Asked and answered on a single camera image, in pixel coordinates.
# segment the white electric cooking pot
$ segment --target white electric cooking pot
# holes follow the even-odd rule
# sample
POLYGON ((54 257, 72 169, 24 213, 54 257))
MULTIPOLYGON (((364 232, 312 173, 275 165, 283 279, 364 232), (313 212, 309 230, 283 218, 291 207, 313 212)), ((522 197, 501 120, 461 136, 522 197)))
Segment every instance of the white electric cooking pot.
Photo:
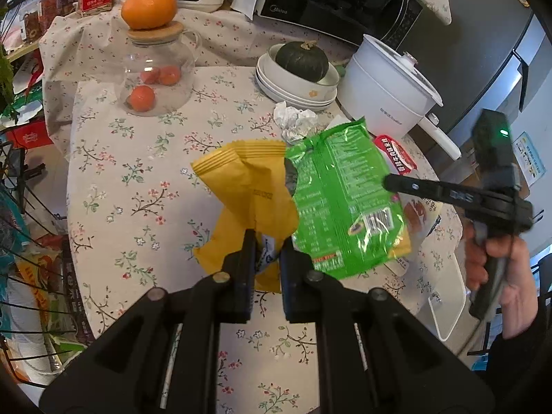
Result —
POLYGON ((337 99, 350 117, 366 120, 374 135, 389 135, 397 140, 419 124, 454 160, 460 149, 437 127, 434 114, 426 114, 441 96, 416 69, 408 53, 401 56, 369 35, 347 65, 337 88, 337 99))

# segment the barcode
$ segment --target barcode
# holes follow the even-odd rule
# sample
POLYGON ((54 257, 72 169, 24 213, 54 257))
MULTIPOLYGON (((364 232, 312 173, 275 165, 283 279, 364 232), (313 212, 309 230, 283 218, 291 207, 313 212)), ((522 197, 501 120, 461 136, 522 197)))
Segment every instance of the barcode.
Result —
POLYGON ((393 229, 393 217, 389 207, 363 216, 364 226, 369 235, 376 232, 387 232, 393 229))

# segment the wire basket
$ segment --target wire basket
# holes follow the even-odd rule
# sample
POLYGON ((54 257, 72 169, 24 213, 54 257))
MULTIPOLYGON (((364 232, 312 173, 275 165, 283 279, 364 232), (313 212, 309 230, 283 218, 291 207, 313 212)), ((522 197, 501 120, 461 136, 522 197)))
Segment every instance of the wire basket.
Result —
POLYGON ((46 387, 94 336, 66 218, 27 186, 24 153, 0 145, 0 358, 18 383, 46 387))

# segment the stack of dishes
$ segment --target stack of dishes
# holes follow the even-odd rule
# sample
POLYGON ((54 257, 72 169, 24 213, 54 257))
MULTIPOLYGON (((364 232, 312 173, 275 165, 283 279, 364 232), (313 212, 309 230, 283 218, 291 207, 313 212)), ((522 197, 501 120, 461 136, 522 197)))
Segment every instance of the stack of dishes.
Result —
POLYGON ((259 58, 255 77, 260 89, 273 101, 285 101, 297 109, 327 109, 337 96, 339 73, 335 67, 329 64, 328 72, 318 82, 299 78, 274 60, 282 46, 283 43, 272 46, 259 58))

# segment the wooden shelf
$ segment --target wooden shelf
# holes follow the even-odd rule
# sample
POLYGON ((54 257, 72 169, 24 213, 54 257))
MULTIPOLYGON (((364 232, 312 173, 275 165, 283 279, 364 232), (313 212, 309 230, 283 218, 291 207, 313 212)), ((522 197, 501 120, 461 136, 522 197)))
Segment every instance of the wooden shelf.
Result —
POLYGON ((35 49, 38 48, 38 42, 40 42, 40 39, 35 40, 33 43, 25 45, 24 47, 16 49, 14 52, 8 54, 7 58, 9 62, 13 62, 16 59, 19 59, 21 56, 24 56, 31 51, 35 51, 35 49))

